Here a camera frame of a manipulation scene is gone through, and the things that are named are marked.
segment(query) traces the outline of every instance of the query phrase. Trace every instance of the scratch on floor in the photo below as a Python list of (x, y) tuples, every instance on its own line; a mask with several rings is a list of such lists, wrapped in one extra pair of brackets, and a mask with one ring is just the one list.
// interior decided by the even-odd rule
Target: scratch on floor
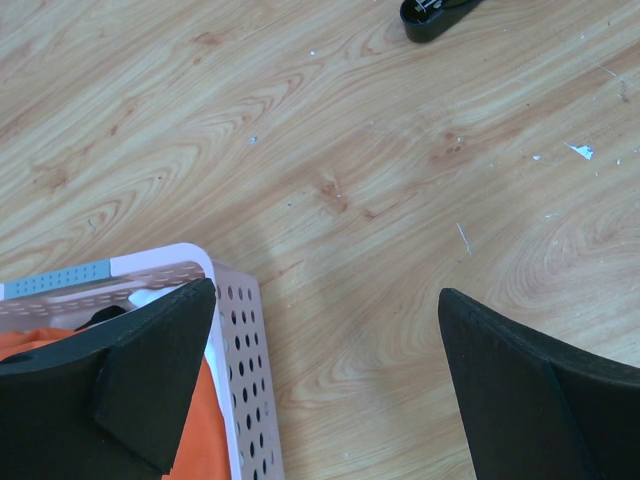
[(629, 98), (627, 98), (627, 84), (624, 81), (620, 81), (620, 83), (622, 83), (622, 91), (618, 94), (618, 96), (624, 103), (629, 103)]
[(633, 83), (631, 83), (629, 80), (627, 80), (626, 78), (622, 77), (622, 75), (618, 75), (616, 72), (614, 72), (613, 70), (609, 70), (607, 67), (603, 67), (601, 64), (599, 64), (598, 62), (594, 62), (593, 60), (589, 59), (589, 62), (591, 62), (593, 65), (595, 65), (596, 67), (598, 67), (601, 70), (604, 70), (605, 72), (607, 72), (609, 75), (613, 75), (614, 77), (616, 77), (618, 80), (626, 83), (627, 85), (631, 85), (633, 88), (635, 88), (637, 91), (640, 92), (640, 88), (636, 87)]
[(390, 134), (393, 130), (372, 130), (370, 128), (359, 128), (361, 132), (369, 132), (369, 133), (382, 133), (384, 135)]
[(464, 230), (462, 229), (462, 226), (459, 223), (456, 223), (456, 225), (458, 226), (458, 231), (460, 232), (460, 236), (462, 237), (462, 240), (464, 240), (464, 244), (467, 246), (467, 253), (469, 255), (471, 255), (471, 244), (469, 243), (469, 240), (467, 240), (467, 236), (464, 234)]
[(571, 150), (573, 150), (574, 152), (579, 153), (580, 155), (582, 155), (587, 160), (591, 160), (593, 158), (593, 155), (596, 153), (593, 150), (593, 148), (591, 148), (590, 145), (582, 145), (582, 146), (578, 147), (577, 145), (572, 145), (572, 144), (567, 143), (567, 142), (565, 142), (564, 144), (567, 147), (569, 147)]

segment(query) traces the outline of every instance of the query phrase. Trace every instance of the black foam piece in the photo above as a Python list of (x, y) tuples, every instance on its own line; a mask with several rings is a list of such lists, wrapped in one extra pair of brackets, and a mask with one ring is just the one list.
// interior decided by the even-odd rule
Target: black foam piece
[(196, 280), (118, 321), (0, 362), (1, 478), (169, 473), (214, 307), (211, 280)]
[(440, 294), (478, 480), (640, 478), (640, 370)]

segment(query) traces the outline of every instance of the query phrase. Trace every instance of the orange clothing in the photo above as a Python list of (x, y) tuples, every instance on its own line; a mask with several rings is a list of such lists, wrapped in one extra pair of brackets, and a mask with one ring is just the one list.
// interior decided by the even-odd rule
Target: orange clothing
[[(0, 335), (0, 360), (70, 337), (75, 332), (39, 328)], [(229, 480), (229, 455), (224, 420), (218, 406), (211, 371), (202, 360), (187, 421), (171, 474), (163, 480)]]

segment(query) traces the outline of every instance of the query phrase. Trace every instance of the white plastic basket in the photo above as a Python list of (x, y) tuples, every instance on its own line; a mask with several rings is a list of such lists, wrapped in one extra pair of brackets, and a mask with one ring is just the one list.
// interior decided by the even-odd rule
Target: white plastic basket
[(217, 304), (205, 357), (224, 416), (233, 480), (284, 479), (258, 282), (175, 244), (0, 284), (0, 333), (75, 329), (96, 311), (131, 308), (134, 291), (211, 278)]

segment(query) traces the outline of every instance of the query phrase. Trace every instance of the wood grain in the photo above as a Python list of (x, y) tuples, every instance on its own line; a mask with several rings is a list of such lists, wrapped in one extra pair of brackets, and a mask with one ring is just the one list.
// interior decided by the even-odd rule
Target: wood grain
[(0, 5), (2, 280), (178, 241), (255, 274), (293, 479), (474, 478), (444, 286), (640, 365), (640, 3), (430, 45), (399, 3)]

